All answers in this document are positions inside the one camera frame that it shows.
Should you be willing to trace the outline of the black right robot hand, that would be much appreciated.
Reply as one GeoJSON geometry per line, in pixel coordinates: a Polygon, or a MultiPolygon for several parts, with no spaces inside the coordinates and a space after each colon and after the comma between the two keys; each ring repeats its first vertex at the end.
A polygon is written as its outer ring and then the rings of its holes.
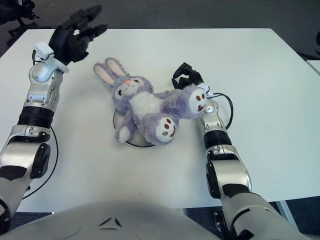
{"type": "Polygon", "coordinates": [[[180,90],[190,85],[198,86],[204,83],[200,73],[192,69],[192,66],[186,62],[182,63],[174,72],[171,82],[175,89],[180,90]]]}

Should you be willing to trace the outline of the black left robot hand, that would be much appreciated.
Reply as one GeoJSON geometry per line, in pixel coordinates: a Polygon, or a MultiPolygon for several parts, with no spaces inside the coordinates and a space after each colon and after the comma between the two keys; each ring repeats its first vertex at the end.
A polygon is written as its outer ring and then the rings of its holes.
{"type": "Polygon", "coordinates": [[[101,5],[78,10],[55,29],[48,44],[55,59],[67,66],[70,62],[76,63],[86,58],[89,43],[108,29],[106,24],[89,27],[101,11],[101,5]]]}

